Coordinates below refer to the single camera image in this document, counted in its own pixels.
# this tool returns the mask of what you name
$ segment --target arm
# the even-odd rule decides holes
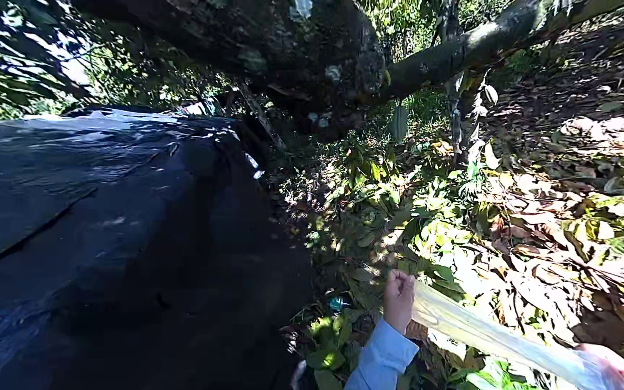
[[[345,390],[394,390],[418,352],[416,346],[382,318],[360,353],[358,367],[348,378]]]
[[[358,367],[351,373],[346,390],[394,390],[397,377],[418,352],[406,339],[415,296],[415,279],[400,270],[391,270],[384,291],[384,318],[375,327],[360,353]]]

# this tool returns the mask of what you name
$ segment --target hand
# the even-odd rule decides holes
[[[384,290],[384,321],[402,336],[411,322],[414,297],[415,278],[398,269],[390,270]]]
[[[600,359],[607,366],[604,368],[609,377],[616,378],[620,383],[624,383],[624,359],[617,353],[604,346],[595,344],[580,344],[577,350],[583,350]]]

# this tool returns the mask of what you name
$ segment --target white plastic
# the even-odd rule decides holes
[[[500,358],[559,376],[582,390],[624,390],[600,359],[563,346],[546,346],[484,321],[435,289],[416,283],[413,319],[428,328]]]

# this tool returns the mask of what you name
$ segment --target finger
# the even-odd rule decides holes
[[[401,272],[398,269],[389,270],[389,275],[387,276],[387,283],[393,283],[394,280],[397,279],[397,273]]]
[[[410,278],[410,276],[408,276],[407,273],[403,272],[403,270],[399,270],[399,269],[393,269],[394,274],[396,275],[397,279],[401,279],[401,280],[408,280]]]
[[[387,285],[384,289],[384,295],[386,296],[399,296],[401,293],[401,281],[397,279],[395,269],[389,271],[387,277]]]
[[[415,296],[415,278],[409,276],[408,279],[403,282],[401,295],[404,299],[412,300]]]

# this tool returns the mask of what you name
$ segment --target shirt cuff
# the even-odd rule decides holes
[[[369,337],[368,347],[377,351],[392,366],[403,372],[411,363],[419,348],[411,340],[406,339],[396,329],[384,321],[384,317],[374,328]]]

